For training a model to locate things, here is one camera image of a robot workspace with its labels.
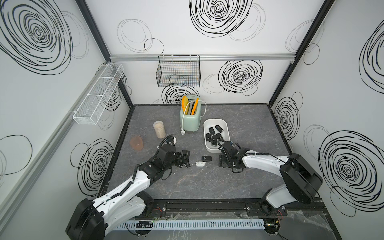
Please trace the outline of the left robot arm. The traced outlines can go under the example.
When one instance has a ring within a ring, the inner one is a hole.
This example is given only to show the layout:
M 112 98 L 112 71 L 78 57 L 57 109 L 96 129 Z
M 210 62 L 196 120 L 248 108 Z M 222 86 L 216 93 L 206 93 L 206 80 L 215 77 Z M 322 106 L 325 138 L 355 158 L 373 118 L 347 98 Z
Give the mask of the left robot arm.
M 71 240 L 103 240 L 125 221 L 150 214 L 154 200 L 145 190 L 173 167 L 191 166 L 190 151 L 177 151 L 176 142 L 173 135 L 165 137 L 155 154 L 136 165 L 125 182 L 94 200 L 82 200 L 66 227 L 67 236 Z

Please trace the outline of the black silver key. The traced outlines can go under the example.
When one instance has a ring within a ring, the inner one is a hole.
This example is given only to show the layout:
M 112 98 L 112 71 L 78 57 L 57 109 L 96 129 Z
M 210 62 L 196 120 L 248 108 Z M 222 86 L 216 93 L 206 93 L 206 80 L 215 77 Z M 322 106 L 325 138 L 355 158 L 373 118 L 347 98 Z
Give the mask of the black silver key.
M 211 145 L 212 146 L 217 146 L 217 142 L 218 142 L 217 135 L 212 135 L 212 137 L 211 137 Z

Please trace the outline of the black VW key bottom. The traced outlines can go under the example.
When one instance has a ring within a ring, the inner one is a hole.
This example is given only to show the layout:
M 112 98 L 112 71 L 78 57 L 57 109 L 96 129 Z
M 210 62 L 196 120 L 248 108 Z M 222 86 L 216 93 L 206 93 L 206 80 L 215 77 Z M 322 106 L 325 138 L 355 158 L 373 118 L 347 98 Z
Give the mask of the black VW key bottom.
M 218 139 L 219 139 L 219 140 L 221 140 L 221 141 L 223 141 L 223 140 L 224 140 L 224 137 L 222 136 L 222 134 L 221 134 L 221 133 L 217 133 L 217 136 L 218 136 Z

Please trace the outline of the black vw key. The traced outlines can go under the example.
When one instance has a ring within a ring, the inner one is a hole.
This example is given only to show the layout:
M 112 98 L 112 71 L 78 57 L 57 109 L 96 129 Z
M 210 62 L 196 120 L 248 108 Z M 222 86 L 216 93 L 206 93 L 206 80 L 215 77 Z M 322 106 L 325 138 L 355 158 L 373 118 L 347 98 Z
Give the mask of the black vw key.
M 201 161 L 202 162 L 211 162 L 213 160 L 212 156 L 202 156 Z
M 221 133 L 217 133 L 217 136 L 218 136 L 218 139 L 219 139 L 219 140 L 221 140 L 221 141 L 223 141 L 223 140 L 224 140 L 224 137 L 222 136 L 222 134 L 221 134 Z

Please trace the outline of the black key with buttons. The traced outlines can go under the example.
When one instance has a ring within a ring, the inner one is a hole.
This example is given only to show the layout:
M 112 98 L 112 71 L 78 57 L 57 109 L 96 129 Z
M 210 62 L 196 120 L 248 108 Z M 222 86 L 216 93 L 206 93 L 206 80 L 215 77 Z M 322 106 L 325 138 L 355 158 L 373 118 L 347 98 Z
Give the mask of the black key with buttons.
M 219 133 L 222 133 L 224 131 L 224 129 L 220 126 L 220 125 L 216 125 L 215 126 L 215 129 L 219 132 Z

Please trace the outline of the white storage box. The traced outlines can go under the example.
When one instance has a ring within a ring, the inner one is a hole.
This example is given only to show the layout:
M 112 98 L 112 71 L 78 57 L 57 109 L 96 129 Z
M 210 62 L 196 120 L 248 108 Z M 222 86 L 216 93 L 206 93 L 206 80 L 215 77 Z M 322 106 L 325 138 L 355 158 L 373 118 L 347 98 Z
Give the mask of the white storage box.
M 215 135 L 217 135 L 217 133 L 219 133 L 219 132 L 215 129 L 216 125 L 220 125 L 224 129 L 224 131 L 221 133 L 222 136 L 224 137 L 224 140 L 221 141 L 218 139 L 217 146 L 212 146 L 210 142 L 206 141 L 206 134 L 209 133 L 209 128 L 213 127 L 215 132 L 216 132 Z M 205 139 L 206 150 L 209 153 L 220 153 L 219 144 L 223 144 L 224 141 L 230 141 L 231 140 L 227 122 L 222 120 L 222 119 L 205 120 L 205 122 L 204 122 L 204 139 Z

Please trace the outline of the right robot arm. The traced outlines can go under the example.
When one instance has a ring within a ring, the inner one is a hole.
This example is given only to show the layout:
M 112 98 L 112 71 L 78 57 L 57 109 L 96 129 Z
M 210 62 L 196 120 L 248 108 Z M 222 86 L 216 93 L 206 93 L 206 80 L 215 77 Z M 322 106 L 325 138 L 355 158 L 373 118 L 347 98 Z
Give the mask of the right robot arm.
M 271 216 L 280 207 L 292 202 L 309 205 L 318 194 L 324 180 L 299 154 L 275 156 L 242 148 L 232 141 L 218 140 L 219 166 L 239 174 L 245 168 L 259 169 L 281 177 L 284 184 L 268 190 L 259 201 L 264 215 Z

